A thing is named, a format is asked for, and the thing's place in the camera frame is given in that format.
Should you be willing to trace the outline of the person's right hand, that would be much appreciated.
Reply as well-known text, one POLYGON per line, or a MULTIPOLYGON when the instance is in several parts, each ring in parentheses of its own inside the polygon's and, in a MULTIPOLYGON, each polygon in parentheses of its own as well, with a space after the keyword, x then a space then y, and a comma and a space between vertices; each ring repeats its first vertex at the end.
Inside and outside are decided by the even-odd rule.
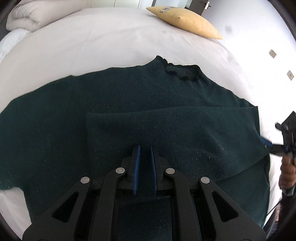
POLYGON ((283 156, 281 163, 281 175, 279 187, 281 190, 287 190, 295 185, 295 159, 291 160, 289 156, 283 156))

